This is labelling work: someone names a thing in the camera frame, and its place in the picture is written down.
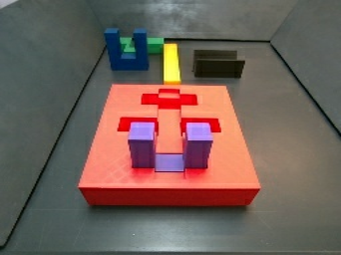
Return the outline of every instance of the toy block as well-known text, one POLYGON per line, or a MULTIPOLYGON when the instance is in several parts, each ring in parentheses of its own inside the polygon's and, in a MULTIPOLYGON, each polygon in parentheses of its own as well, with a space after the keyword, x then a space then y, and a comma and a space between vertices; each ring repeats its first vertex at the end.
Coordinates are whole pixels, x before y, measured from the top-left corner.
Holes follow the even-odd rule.
POLYGON ((121 37, 121 44, 122 44, 122 52, 126 52, 128 45, 132 45, 133 38, 132 37, 121 37))
POLYGON ((165 44, 165 84, 181 84, 177 44, 165 44))
POLYGON ((237 51, 194 50, 193 71, 204 78, 241 78, 245 60, 237 51))
MULTIPOLYGON (((196 95, 198 102, 196 106, 181 106, 181 110, 142 105, 144 95, 158 95, 160 89, 172 88, 166 85, 113 86, 79 182, 92 205, 244 206, 253 201, 261 186, 227 86, 181 86, 180 97, 196 95), (202 112, 207 118, 219 119, 221 131, 212 132, 215 144, 208 169, 161 172, 156 168, 133 168, 129 130, 118 131, 118 126, 128 113, 134 117, 140 112, 138 104, 142 109, 154 107, 158 118, 160 112, 178 111, 180 118, 190 118, 190 114, 200 118, 202 112)), ((168 120, 162 122, 160 132, 168 120)), ((182 152, 165 154, 181 155, 182 152)))
MULTIPOLYGON (((136 43, 132 37, 122 37, 122 51, 125 53, 136 52, 136 43)), ((148 38, 149 54, 161 54, 165 50, 165 38, 148 38)))
POLYGON ((160 133, 157 138, 157 153, 181 154, 182 135, 180 127, 180 110, 158 111, 160 133))
POLYGON ((132 123, 129 144, 133 168, 156 167, 156 124, 132 123))
POLYGON ((122 50, 121 31, 117 28, 110 28, 105 33, 112 68, 122 71, 142 71, 150 67, 149 46, 148 46, 148 31, 146 29, 136 29, 134 43, 136 52, 125 53, 122 50))
POLYGON ((165 38, 148 38, 149 53, 161 54, 165 51, 165 38))
POLYGON ((208 159, 213 144, 211 125, 188 123, 185 136, 185 168, 208 168, 208 159))
POLYGON ((156 172, 182 172, 182 154, 157 154, 156 172))

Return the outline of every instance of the blue block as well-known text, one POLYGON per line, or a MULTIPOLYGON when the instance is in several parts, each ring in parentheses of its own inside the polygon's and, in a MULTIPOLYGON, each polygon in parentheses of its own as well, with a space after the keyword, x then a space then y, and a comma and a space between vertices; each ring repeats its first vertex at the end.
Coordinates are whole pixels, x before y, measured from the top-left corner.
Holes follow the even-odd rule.
POLYGON ((134 32, 136 50, 134 54, 124 53, 121 43, 121 31, 109 28, 105 32, 112 68, 122 71, 145 71, 150 68, 148 30, 137 29, 134 32))
POLYGON ((156 168, 154 123, 132 123, 129 144, 133 168, 156 168))
POLYGON ((185 168, 208 168, 208 159, 213 144, 211 125, 207 123, 186 124, 184 148, 185 168))
POLYGON ((157 154, 156 171, 157 172, 185 171, 182 154, 157 154))

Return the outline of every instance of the gray wall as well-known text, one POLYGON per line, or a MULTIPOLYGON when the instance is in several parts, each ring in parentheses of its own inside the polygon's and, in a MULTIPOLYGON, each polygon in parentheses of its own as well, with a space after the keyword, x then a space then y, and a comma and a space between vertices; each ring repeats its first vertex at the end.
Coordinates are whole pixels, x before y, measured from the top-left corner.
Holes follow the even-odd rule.
POLYGON ((341 1, 301 0, 272 45, 341 131, 341 1))
POLYGON ((0 0, 0 8, 6 7, 7 5, 13 4, 18 0, 0 0))
POLYGON ((9 5, 0 10, 0 38, 3 245, 105 42, 85 0, 23 0, 9 5))
POLYGON ((89 0, 104 28, 130 36, 271 41, 297 0, 89 0))

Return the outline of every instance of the yellow bar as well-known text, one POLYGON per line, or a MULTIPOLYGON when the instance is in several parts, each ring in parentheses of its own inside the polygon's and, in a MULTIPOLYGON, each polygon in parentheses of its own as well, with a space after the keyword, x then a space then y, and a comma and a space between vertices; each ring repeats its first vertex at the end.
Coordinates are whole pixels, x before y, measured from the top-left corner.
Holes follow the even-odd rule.
POLYGON ((165 44, 165 84, 181 84, 177 44, 165 44))

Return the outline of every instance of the red block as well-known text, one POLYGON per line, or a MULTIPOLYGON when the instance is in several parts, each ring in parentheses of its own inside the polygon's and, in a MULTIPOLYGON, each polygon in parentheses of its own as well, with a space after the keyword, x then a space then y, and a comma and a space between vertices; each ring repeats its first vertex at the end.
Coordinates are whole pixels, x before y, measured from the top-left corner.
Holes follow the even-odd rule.
POLYGON ((144 95, 157 95, 160 89, 170 89, 162 93, 173 93, 173 86, 165 85, 114 85, 112 88, 79 183, 89 203, 248 205, 261 186, 225 86, 180 87, 180 97, 196 95, 197 101, 181 104, 181 124, 174 128, 180 130, 188 120, 209 120, 213 146, 208 169, 156 172, 153 168, 132 168, 129 131, 126 128, 120 131, 121 121, 142 118, 154 122, 160 118, 160 106, 142 105, 144 95))

